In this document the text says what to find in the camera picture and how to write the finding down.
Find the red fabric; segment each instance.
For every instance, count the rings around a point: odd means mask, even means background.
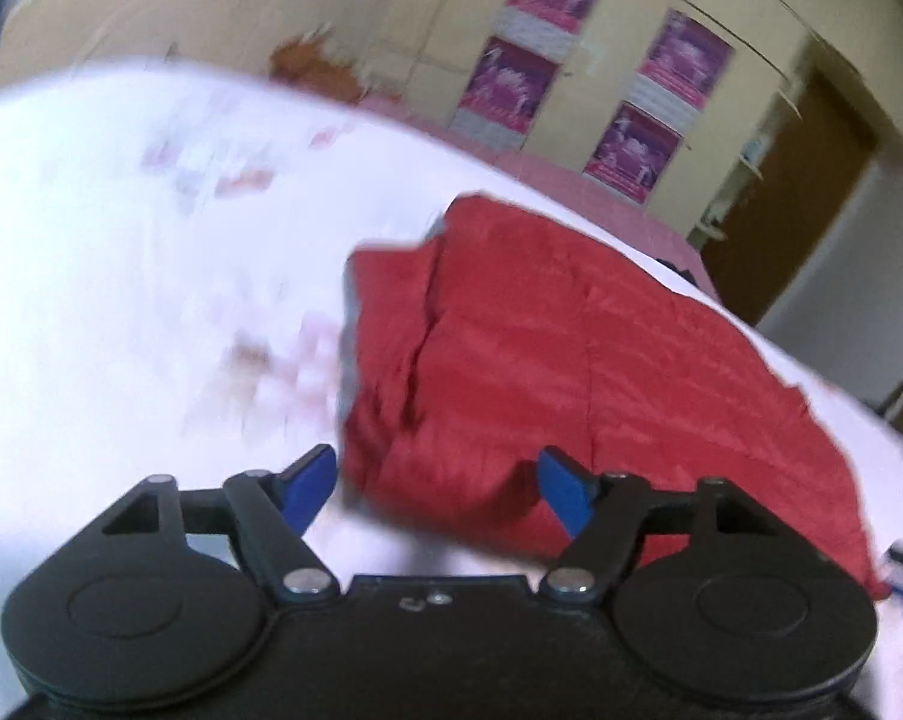
[[[557,445],[666,490],[726,476],[877,590],[844,458],[712,309],[480,196],[455,200],[421,247],[360,250],[352,269],[360,384],[344,474],[386,511],[555,556],[568,536],[533,461]],[[645,559],[676,547],[653,541]]]

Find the white table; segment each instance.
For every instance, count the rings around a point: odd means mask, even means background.
[[[267,189],[217,191],[262,165],[274,174]],[[293,410],[283,429],[274,415],[244,429],[216,419],[203,399],[224,351],[239,331],[289,355],[309,328],[333,335],[349,252],[418,241],[472,190],[602,240],[713,306],[669,269],[464,154],[259,80],[137,60],[0,95],[0,605],[150,473],[212,487],[243,469],[280,469],[316,442],[337,445],[333,403],[326,413]],[[901,442],[742,329],[844,450],[882,553],[903,538]],[[356,572],[539,574],[337,500],[308,540],[346,584]],[[894,626],[882,625],[870,669],[889,720],[903,720],[896,657]],[[0,713],[21,696],[0,643]]]

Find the metal screw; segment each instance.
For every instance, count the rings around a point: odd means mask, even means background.
[[[298,595],[317,595],[325,592],[331,586],[331,581],[328,572],[320,568],[299,568],[290,574],[285,574],[283,584]]]
[[[405,611],[424,611],[427,604],[421,598],[402,598],[397,605]]]
[[[592,572],[584,568],[556,568],[544,581],[551,589],[566,595],[579,595],[594,587]]]

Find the red jacket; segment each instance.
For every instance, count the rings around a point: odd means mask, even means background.
[[[359,386],[344,474],[386,512],[555,556],[536,488],[557,445],[693,490],[725,476],[877,588],[853,477],[802,394],[733,325],[611,247],[460,197],[414,250],[352,258]],[[652,538],[643,558],[679,545]]]

